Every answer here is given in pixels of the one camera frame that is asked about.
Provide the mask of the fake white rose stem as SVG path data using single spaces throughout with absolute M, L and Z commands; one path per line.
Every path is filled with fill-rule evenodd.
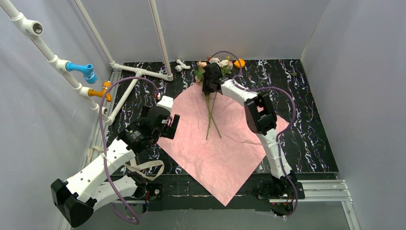
M 198 61 L 197 62 L 197 69 L 195 69 L 193 71 L 194 74 L 195 74 L 196 83 L 203 84 L 203 77 L 204 77 L 204 73 L 205 73 L 204 67 L 206 65 L 207 65 L 206 61 Z M 220 130 L 219 130 L 214 118 L 213 118 L 213 112 L 214 112 L 215 101 L 216 101 L 216 98 L 217 98 L 217 93 L 216 92 L 214 93 L 213 99 L 211 99 L 211 96 L 209 95 L 209 93 L 204 93 L 204 96 L 205 96 L 206 108 L 208 110 L 208 126 L 207 126 L 206 138 L 205 139 L 208 140 L 211 124 L 214 125 L 219 138 L 222 138 Z

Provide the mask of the fake cream rose stem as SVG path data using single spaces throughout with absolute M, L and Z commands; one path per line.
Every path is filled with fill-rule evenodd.
M 205 140 L 209 138 L 211 127 L 214 126 L 218 136 L 221 138 L 220 130 L 213 118 L 214 106 L 217 98 L 217 93 L 220 90 L 220 82 L 228 74 L 232 73 L 233 61 L 230 56 L 220 60 L 216 57 L 208 59 L 206 65 L 203 67 L 203 87 L 202 91 L 205 96 L 206 108 L 208 110 L 208 126 L 206 130 Z

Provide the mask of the pink wrapping paper sheet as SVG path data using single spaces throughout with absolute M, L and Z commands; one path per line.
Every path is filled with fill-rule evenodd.
M 265 157 L 259 138 L 247 126 L 244 107 L 223 95 L 212 95 L 213 121 L 200 84 L 178 95 L 172 114 L 179 115 L 174 139 L 158 145 L 226 206 Z

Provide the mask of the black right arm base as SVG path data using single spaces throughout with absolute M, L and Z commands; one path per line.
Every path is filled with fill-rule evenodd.
M 274 215 L 285 218 L 295 211 L 297 201 L 305 199 L 303 185 L 294 172 L 290 172 L 288 177 L 278 179 L 273 176 L 270 181 L 256 183 L 253 194 L 259 200 L 270 200 Z

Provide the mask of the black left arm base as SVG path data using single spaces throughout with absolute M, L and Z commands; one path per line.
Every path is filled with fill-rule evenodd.
M 132 181 L 137 185 L 137 189 L 125 200 L 161 200 L 163 198 L 163 184 L 148 182 L 146 180 L 137 181 L 131 177 Z

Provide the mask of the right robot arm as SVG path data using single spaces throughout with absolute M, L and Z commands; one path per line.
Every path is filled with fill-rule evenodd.
M 277 180 L 297 181 L 277 141 L 277 115 L 270 96 L 223 76 L 217 63 L 207 64 L 203 69 L 203 93 L 218 92 L 244 107 L 247 125 L 263 145 L 272 176 Z

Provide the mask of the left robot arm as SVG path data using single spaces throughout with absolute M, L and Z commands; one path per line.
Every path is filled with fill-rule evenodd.
M 88 166 L 66 180 L 56 179 L 50 189 L 54 205 L 75 228 L 84 224 L 100 207 L 122 197 L 133 196 L 140 182 L 126 175 L 108 183 L 107 177 L 137 154 L 155 144 L 159 138 L 174 139 L 180 115 L 156 105 L 143 107 L 142 115 L 121 131 Z

